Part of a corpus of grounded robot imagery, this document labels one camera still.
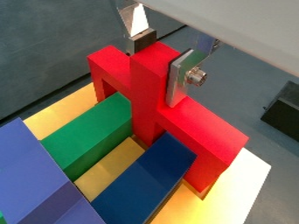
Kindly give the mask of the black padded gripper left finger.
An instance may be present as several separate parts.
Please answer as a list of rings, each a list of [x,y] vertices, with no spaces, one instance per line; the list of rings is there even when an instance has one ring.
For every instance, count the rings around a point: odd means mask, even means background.
[[[149,27],[145,8],[134,0],[116,0],[116,10],[125,27],[125,53],[133,55],[156,41],[156,30]]]

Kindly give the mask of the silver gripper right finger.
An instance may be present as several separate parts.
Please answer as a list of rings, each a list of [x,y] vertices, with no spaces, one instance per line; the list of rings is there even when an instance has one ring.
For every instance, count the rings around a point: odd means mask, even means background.
[[[165,104],[173,108],[186,96],[188,86],[198,87],[206,80],[202,61],[210,56],[218,41],[208,34],[198,34],[193,48],[186,49],[168,63]]]

